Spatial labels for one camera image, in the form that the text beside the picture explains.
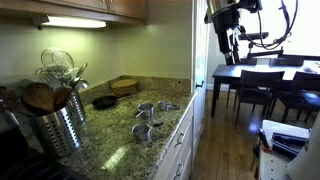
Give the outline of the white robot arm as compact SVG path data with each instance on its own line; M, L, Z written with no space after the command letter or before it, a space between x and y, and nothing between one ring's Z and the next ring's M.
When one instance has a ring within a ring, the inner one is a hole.
M212 23L220 52L227 65L239 62L235 29L239 26L239 9L256 13L262 9L261 0L207 0L206 24Z

